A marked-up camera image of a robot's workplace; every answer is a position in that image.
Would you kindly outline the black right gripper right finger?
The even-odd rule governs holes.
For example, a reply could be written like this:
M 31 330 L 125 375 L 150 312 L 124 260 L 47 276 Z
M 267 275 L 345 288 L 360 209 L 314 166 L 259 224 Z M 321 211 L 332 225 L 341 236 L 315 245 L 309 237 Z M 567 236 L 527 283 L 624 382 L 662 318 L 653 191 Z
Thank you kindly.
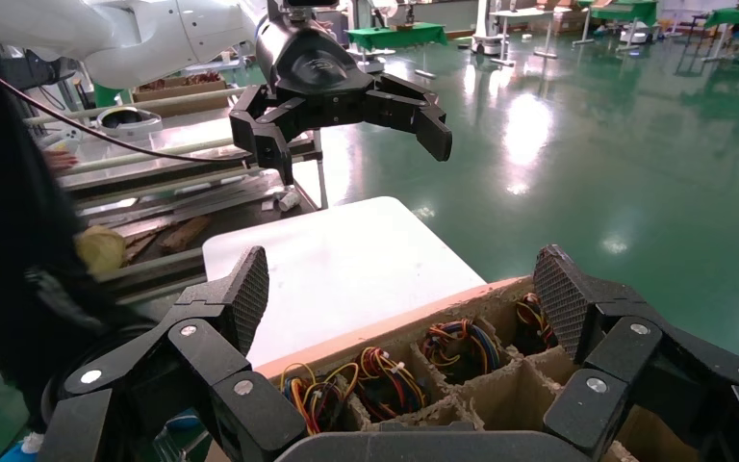
M 543 247 L 532 280 L 576 371 L 543 418 L 592 460 L 635 407 L 657 416 L 702 461 L 739 461 L 739 356 L 667 322 L 630 286 L 583 272 Z

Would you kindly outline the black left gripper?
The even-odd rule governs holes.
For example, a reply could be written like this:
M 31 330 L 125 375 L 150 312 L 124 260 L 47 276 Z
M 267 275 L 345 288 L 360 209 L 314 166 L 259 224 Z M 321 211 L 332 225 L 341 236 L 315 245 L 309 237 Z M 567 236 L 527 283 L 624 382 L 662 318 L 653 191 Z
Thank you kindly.
M 312 20 L 283 14 L 258 30 L 257 62 L 268 86 L 253 85 L 229 113 L 234 145 L 294 184 L 293 160 L 282 132 L 367 122 L 413 134 L 438 162 L 446 162 L 452 132 L 435 92 L 391 74 L 374 78 Z

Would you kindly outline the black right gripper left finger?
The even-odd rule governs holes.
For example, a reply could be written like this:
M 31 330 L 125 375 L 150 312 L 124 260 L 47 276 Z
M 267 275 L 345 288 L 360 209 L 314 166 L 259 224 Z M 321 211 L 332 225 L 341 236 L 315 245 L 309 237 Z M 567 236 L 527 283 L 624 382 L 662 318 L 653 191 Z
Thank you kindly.
M 277 459 L 306 424 L 246 357 L 268 292 L 255 245 L 227 276 L 187 288 L 156 326 L 83 363 L 64 382 L 38 459 L 132 461 L 186 410 L 229 459 Z

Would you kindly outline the operator bare hand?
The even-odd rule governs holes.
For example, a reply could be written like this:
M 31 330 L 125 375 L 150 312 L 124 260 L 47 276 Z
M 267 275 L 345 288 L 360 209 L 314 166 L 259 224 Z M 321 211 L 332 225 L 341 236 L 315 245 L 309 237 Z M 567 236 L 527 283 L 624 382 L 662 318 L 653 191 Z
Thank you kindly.
M 46 149 L 43 151 L 46 164 L 55 173 L 61 173 L 79 164 L 77 157 L 67 150 Z

